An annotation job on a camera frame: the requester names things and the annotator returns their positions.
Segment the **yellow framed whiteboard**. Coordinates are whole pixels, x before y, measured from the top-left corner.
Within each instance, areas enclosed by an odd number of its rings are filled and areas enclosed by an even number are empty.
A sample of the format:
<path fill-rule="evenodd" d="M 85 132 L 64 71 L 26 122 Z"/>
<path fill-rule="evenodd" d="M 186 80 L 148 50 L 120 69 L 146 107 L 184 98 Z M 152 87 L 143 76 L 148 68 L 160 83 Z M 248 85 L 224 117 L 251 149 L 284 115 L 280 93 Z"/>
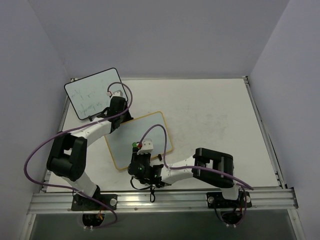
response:
<path fill-rule="evenodd" d="M 150 130 L 154 125 L 161 125 L 165 128 L 167 135 L 167 145 L 165 145 L 165 135 L 163 129 L 159 126 Z M 151 157 L 157 158 L 159 154 L 170 153 L 174 147 L 166 125 L 165 117 L 161 111 L 156 111 L 133 120 L 122 123 L 120 127 L 105 137 L 111 158 L 117 170 L 126 169 L 131 163 L 133 143 L 151 139 L 153 143 L 153 151 Z"/>

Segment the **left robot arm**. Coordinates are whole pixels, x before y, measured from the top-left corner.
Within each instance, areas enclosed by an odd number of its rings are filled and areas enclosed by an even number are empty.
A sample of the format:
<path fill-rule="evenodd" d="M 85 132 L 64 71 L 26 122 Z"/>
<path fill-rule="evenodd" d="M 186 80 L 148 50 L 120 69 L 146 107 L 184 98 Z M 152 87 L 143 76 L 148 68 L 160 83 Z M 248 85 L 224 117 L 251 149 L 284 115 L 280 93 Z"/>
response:
<path fill-rule="evenodd" d="M 90 126 L 68 132 L 54 139 L 46 167 L 67 181 L 77 192 L 84 193 L 83 204 L 90 210 L 100 206 L 98 186 L 85 172 L 87 148 L 96 140 L 111 134 L 121 123 L 132 120 L 127 100 L 116 93 L 110 104 L 98 114 Z"/>

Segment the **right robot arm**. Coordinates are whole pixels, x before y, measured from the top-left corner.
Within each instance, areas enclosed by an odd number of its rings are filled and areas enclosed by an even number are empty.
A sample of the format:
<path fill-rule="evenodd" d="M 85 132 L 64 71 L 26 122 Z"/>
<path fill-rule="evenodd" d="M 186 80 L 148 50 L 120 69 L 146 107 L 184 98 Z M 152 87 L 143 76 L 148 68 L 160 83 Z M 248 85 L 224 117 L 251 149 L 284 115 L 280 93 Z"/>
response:
<path fill-rule="evenodd" d="M 195 178 L 221 189 L 223 203 L 234 206 L 240 201 L 239 187 L 235 184 L 234 159 L 227 153 L 197 148 L 189 158 L 170 164 L 151 165 L 151 154 L 132 150 L 128 174 L 142 185 L 164 188 L 176 182 Z"/>

